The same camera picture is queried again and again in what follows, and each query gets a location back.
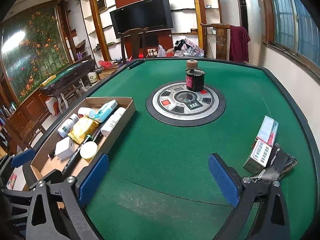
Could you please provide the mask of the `white power adapter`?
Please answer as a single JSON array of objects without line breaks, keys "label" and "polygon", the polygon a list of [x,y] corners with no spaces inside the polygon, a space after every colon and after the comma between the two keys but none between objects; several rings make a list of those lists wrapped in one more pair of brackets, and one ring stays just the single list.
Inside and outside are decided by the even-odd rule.
[{"label": "white power adapter", "polygon": [[70,137],[66,137],[56,143],[55,156],[60,160],[65,160],[75,152],[75,147],[75,142]]}]

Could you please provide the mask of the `black marker green cap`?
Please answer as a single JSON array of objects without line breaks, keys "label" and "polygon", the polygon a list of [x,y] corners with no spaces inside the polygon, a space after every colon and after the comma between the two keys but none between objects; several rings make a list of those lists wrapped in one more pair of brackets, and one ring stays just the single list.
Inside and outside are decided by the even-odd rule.
[{"label": "black marker green cap", "polygon": [[72,156],[70,157],[69,161],[64,166],[64,168],[63,168],[63,170],[61,172],[63,178],[67,178],[68,176],[71,175],[72,171],[74,170],[75,166],[77,165],[77,163],[79,162],[79,160],[81,158],[80,150],[81,150],[82,146],[84,146],[84,144],[86,142],[89,142],[89,141],[92,141],[92,140],[93,140],[93,137],[91,135],[87,135],[87,137],[85,137],[85,139],[79,145],[79,147],[76,149],[76,151],[72,154]]}]

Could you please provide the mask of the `shallow cardboard box tray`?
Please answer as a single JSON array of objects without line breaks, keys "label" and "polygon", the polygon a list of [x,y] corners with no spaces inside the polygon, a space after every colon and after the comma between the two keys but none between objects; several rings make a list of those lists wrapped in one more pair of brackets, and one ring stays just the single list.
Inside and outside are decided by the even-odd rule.
[{"label": "shallow cardboard box tray", "polygon": [[[110,149],[133,116],[136,109],[133,98],[92,97],[82,100],[79,106],[77,106],[71,114],[67,115],[67,118],[70,118],[73,114],[77,115],[81,107],[90,108],[97,113],[99,109],[103,107],[103,105],[109,102],[116,102],[116,109],[123,107],[125,112],[115,125],[115,128],[113,128],[112,131],[107,134],[107,136],[103,136],[98,140],[97,151],[95,155],[88,154],[87,157],[80,158],[79,162],[71,171],[72,176],[77,176],[81,171],[84,171],[85,167],[88,167],[90,164],[92,164],[96,157],[98,157],[98,154],[101,153],[106,159],[108,158]],[[84,142],[84,139],[87,137],[87,135],[93,136],[94,133],[98,131],[100,126],[101,122],[94,121],[85,115],[81,117],[78,122],[76,122],[65,138],[61,137],[57,129],[55,129],[45,140],[34,159],[31,161],[30,167],[36,179],[42,179],[53,170],[62,171],[66,166],[67,161],[69,161],[71,158],[71,155],[76,151],[80,144]]]}]

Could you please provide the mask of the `white barcode carton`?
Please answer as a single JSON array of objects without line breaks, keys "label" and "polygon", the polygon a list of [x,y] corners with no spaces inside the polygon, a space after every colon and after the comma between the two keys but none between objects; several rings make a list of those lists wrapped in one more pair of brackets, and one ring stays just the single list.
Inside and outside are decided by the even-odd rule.
[{"label": "white barcode carton", "polygon": [[257,139],[243,167],[252,174],[262,171],[267,165],[271,151],[271,146]]}]

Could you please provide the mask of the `white bottle green label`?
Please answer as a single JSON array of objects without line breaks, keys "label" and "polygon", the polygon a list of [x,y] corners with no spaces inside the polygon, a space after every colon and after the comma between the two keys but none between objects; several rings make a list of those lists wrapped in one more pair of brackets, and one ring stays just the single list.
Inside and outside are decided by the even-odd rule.
[{"label": "white bottle green label", "polygon": [[58,134],[65,138],[68,133],[72,130],[73,126],[79,121],[77,114],[72,114],[68,119],[66,119],[60,127],[57,129]]}]

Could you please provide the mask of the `yellow snack packet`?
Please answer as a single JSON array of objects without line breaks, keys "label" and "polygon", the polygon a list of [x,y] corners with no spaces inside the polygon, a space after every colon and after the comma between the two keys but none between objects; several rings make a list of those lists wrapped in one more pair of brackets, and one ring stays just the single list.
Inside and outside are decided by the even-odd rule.
[{"label": "yellow snack packet", "polygon": [[68,136],[80,145],[85,137],[91,134],[99,123],[88,117],[81,117],[79,121],[73,126],[72,130],[68,133]]}]

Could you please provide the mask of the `black snack pouch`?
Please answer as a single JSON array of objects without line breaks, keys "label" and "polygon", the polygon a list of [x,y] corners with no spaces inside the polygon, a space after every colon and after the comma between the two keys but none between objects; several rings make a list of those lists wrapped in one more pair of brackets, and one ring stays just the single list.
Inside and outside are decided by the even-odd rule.
[{"label": "black snack pouch", "polygon": [[294,156],[284,152],[280,145],[275,143],[266,167],[250,178],[254,183],[263,181],[270,184],[283,178],[284,174],[292,170],[297,164],[298,160]]}]

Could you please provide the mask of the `white pill bottle red label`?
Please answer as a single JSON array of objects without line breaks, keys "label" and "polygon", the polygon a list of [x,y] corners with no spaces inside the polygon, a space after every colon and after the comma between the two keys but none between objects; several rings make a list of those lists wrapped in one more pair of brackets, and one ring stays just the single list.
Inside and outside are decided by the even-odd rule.
[{"label": "white pill bottle red label", "polygon": [[119,107],[105,122],[105,124],[101,127],[101,134],[104,137],[108,137],[112,130],[115,128],[118,121],[121,119],[126,109],[124,107]]}]

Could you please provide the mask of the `teal white tissue pack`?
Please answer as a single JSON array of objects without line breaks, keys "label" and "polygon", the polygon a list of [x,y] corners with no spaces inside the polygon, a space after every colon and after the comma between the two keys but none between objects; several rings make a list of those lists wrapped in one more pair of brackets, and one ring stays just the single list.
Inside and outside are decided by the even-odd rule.
[{"label": "teal white tissue pack", "polygon": [[110,114],[116,109],[118,103],[116,100],[112,100],[105,103],[96,113],[93,115],[92,119],[98,123],[103,123]]}]

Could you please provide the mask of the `black marker yellow cap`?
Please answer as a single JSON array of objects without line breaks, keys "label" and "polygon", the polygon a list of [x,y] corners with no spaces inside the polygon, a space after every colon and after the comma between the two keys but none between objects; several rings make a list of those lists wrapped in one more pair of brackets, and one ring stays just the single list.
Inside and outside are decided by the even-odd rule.
[{"label": "black marker yellow cap", "polygon": [[101,133],[101,129],[98,129],[93,135],[92,141],[98,145],[102,137],[103,137],[103,134]]}]

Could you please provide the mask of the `long white red box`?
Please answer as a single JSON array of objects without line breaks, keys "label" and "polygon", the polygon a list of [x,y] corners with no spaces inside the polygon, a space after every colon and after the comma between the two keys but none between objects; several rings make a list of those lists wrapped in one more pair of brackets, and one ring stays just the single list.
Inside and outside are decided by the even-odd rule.
[{"label": "long white red box", "polygon": [[276,139],[278,126],[279,123],[276,120],[269,116],[264,116],[263,122],[260,126],[256,138],[272,147]]}]

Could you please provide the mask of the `small white pill bottle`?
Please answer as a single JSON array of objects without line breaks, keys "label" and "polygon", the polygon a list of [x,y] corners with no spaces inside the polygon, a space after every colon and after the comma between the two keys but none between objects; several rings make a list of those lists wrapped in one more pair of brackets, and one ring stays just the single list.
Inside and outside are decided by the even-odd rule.
[{"label": "small white pill bottle", "polygon": [[95,116],[95,110],[89,107],[80,107],[78,109],[78,116],[81,117],[88,117],[93,118]]}]

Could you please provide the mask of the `black ink bottle with cork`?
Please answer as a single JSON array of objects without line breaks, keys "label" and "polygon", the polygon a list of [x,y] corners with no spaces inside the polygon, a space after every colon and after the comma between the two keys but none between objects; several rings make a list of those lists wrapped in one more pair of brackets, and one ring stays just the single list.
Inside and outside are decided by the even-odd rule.
[{"label": "black ink bottle with cork", "polygon": [[198,68],[196,60],[187,60],[185,69],[185,83],[188,90],[200,92],[204,88],[205,72]]}]

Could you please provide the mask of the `wooden chair with carved back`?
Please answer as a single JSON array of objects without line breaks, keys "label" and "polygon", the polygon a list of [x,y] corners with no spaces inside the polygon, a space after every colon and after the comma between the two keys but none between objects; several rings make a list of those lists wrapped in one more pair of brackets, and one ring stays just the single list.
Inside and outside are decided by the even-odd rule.
[{"label": "wooden chair with carved back", "polygon": [[205,24],[201,23],[201,27],[204,30],[204,57],[208,57],[208,28],[213,28],[215,30],[216,36],[216,59],[218,60],[227,60],[227,52],[228,52],[228,30],[231,28],[230,24],[223,23],[211,23]]}]

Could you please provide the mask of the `black flat screen television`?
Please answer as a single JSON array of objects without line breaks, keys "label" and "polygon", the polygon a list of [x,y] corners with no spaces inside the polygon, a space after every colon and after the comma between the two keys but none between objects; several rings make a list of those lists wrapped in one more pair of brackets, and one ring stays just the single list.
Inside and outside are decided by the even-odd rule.
[{"label": "black flat screen television", "polygon": [[110,12],[116,38],[130,29],[172,29],[169,0],[143,0]]}]

